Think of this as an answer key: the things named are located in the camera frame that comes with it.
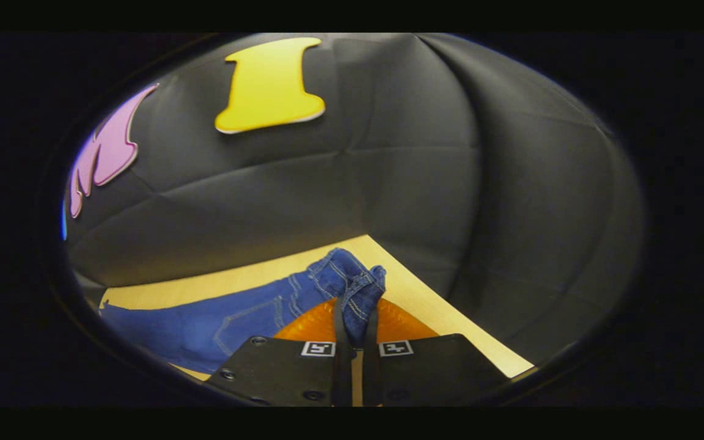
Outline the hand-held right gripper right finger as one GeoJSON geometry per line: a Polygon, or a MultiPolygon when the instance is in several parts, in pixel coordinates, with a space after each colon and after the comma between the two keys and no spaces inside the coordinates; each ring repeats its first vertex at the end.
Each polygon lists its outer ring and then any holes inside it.
{"type": "Polygon", "coordinates": [[[508,377],[463,334],[439,335],[381,300],[371,314],[361,372],[364,406],[472,406],[508,377]]]}

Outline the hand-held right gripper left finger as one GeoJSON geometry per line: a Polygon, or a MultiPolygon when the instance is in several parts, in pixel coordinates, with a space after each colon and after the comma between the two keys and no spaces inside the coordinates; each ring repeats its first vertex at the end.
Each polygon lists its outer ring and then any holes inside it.
{"type": "Polygon", "coordinates": [[[287,338],[249,337],[207,385],[254,406],[351,406],[354,350],[339,305],[314,307],[287,338]]]}

